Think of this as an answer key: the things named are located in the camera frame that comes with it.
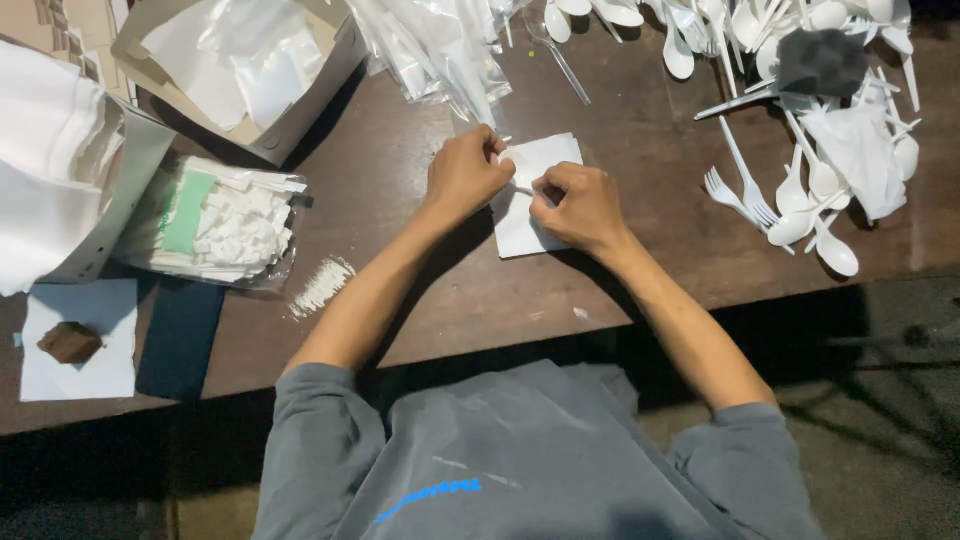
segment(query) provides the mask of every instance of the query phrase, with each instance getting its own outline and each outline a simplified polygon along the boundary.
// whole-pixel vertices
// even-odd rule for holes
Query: brown sponge
[[[61,364],[82,364],[104,346],[100,334],[80,323],[60,323],[36,344]]]

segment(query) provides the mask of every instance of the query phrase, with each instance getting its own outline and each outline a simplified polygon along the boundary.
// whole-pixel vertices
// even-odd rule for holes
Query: brown table surface
[[[661,29],[646,25],[634,35],[637,39],[618,45],[591,19],[584,35],[561,46],[593,100],[584,107],[549,52],[529,43],[520,22],[514,21],[516,48],[497,57],[514,89],[503,105],[515,142],[572,132],[585,162],[619,180],[630,227],[694,298],[716,308],[843,283],[816,257],[790,257],[770,246],[743,218],[704,192],[703,176],[713,165],[734,190],[740,189],[718,121],[692,120],[697,111],[725,101],[717,64],[698,59],[691,80],[676,81],[661,60]],[[860,273],[850,283],[960,262],[960,56],[948,39],[951,31],[941,27],[939,38],[923,28],[915,32],[924,122],[915,133],[922,151],[918,173],[908,185],[908,205],[872,231],[849,213],[832,228],[860,260]],[[908,105],[902,71],[886,71],[892,83],[904,88],[897,103],[904,119],[912,120],[916,115]],[[729,121],[772,203],[784,178],[783,164],[793,154],[782,116],[771,108],[752,107],[731,114]],[[324,260],[342,258],[360,270],[394,238],[420,203],[433,153],[453,136],[448,107],[406,104],[386,74],[364,78],[331,125],[296,169],[310,183],[316,202],[300,232],[297,263],[283,298],[228,294],[206,378],[207,398],[276,382],[321,315],[297,319],[289,304]],[[211,137],[194,138],[210,148],[216,146]],[[180,144],[190,146],[184,140]],[[617,290],[609,274],[573,252],[500,260],[492,220],[481,212],[431,260],[380,365],[625,325],[631,322],[624,309],[629,304]],[[22,328],[24,305],[24,295],[0,303],[5,315],[0,316],[0,434],[170,403],[145,396],[19,403],[21,353],[12,349],[10,335]],[[575,307],[588,317],[576,316]],[[138,323],[141,344],[149,313],[148,298]]]

